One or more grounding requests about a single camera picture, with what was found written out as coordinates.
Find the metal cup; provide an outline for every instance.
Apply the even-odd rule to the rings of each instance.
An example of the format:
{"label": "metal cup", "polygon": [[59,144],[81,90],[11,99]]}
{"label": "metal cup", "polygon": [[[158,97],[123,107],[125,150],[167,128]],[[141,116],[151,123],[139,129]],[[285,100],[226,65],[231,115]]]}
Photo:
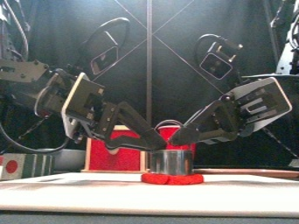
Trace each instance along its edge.
{"label": "metal cup", "polygon": [[193,174],[191,150],[158,150],[150,154],[151,173],[186,176]]}

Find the red box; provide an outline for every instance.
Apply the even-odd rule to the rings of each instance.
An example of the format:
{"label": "red box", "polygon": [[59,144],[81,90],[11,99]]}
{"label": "red box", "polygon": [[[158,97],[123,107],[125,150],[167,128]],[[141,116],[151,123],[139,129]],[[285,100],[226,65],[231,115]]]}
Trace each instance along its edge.
{"label": "red box", "polygon": [[[111,138],[119,136],[138,137],[138,134],[125,125],[117,125]],[[101,140],[89,139],[85,172],[145,172],[146,153],[139,150],[121,148],[110,151]]]}

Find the white table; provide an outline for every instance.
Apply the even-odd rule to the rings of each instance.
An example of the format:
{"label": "white table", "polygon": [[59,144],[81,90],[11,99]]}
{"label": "white table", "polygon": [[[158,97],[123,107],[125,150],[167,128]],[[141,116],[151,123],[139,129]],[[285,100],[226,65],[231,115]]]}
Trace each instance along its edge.
{"label": "white table", "polygon": [[0,182],[0,209],[89,214],[299,217],[299,182],[205,175],[199,185],[150,185],[141,174],[67,173]]}

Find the metal rod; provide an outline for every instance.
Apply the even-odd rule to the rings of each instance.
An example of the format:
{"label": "metal rod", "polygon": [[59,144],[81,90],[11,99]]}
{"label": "metal rod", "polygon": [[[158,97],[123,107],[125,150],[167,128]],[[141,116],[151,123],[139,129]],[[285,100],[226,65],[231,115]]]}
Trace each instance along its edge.
{"label": "metal rod", "polygon": [[154,48],[153,48],[153,9],[154,9],[153,0],[147,0],[147,71],[146,71],[146,120],[153,125],[153,57],[154,57]]}

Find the black backdrop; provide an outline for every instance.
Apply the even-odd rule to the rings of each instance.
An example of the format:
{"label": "black backdrop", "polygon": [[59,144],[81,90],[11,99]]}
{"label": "black backdrop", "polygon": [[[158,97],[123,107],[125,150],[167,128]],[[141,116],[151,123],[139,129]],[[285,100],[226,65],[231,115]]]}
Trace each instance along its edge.
{"label": "black backdrop", "polygon": [[[107,87],[109,101],[127,101],[146,117],[149,65],[147,16],[153,15],[153,79],[151,124],[166,119],[185,123],[190,116],[221,96],[218,87],[202,77],[193,61],[193,48],[201,35],[214,33],[244,50],[238,56],[241,74],[270,74],[277,70],[272,46],[266,1],[257,0],[154,0],[149,10],[146,0],[26,0],[26,16],[33,25],[30,60],[65,68],[79,58],[81,43],[95,29],[113,18],[131,21],[131,33],[121,51],[121,60],[101,77],[93,77]],[[281,1],[269,1],[276,14]],[[284,46],[286,29],[280,32]],[[122,39],[122,31],[111,31]],[[7,119],[13,136],[23,133],[37,117],[30,111],[14,109]],[[297,148],[296,115],[288,115],[270,129]],[[27,145],[55,147],[63,140],[61,118],[53,117],[29,136]],[[71,144],[70,148],[85,149]],[[292,154],[260,131],[253,136],[218,145],[198,144],[197,165],[288,165]]]}

